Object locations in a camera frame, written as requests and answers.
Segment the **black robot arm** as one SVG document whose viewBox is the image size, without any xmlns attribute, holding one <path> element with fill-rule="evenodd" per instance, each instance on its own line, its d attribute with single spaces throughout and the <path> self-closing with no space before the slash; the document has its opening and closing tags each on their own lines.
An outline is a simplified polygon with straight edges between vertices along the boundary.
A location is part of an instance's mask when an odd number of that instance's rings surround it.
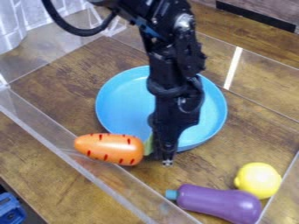
<svg viewBox="0 0 299 224">
<path fill-rule="evenodd" d="M 206 55 L 196 34 L 196 18 L 188 0 L 89 0 L 137 25 L 150 60 L 147 90 L 155 96 L 154 157 L 169 166 L 180 137 L 201 120 L 205 91 L 200 72 Z"/>
</svg>

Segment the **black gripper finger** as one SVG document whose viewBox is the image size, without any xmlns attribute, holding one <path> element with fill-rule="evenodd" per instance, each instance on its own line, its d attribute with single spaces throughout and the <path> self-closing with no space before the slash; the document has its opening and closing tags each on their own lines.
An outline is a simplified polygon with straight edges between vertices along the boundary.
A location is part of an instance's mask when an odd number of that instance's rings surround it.
<svg viewBox="0 0 299 224">
<path fill-rule="evenodd" d="M 192 125 L 162 125 L 157 131 L 158 155 L 165 166 L 174 164 L 174 156 L 178 152 L 180 138 Z"/>
<path fill-rule="evenodd" d="M 162 153 L 162 143 L 161 143 L 161 128 L 158 121 L 155 120 L 155 114 L 151 114 L 147 119 L 149 125 L 153 130 L 153 150 L 154 150 L 154 159 L 162 160 L 163 159 L 163 153 Z"/>
</svg>

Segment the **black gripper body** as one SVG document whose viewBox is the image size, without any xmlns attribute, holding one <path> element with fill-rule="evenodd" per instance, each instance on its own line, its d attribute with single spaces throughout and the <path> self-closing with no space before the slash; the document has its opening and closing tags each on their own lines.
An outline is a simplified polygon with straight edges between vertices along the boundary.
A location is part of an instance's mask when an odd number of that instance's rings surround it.
<svg viewBox="0 0 299 224">
<path fill-rule="evenodd" d="M 186 129 L 201 122 L 202 104 L 205 102 L 202 77 L 188 79 L 185 89 L 170 97 L 157 96 L 154 113 L 149 117 L 153 132 L 181 135 Z"/>
</svg>

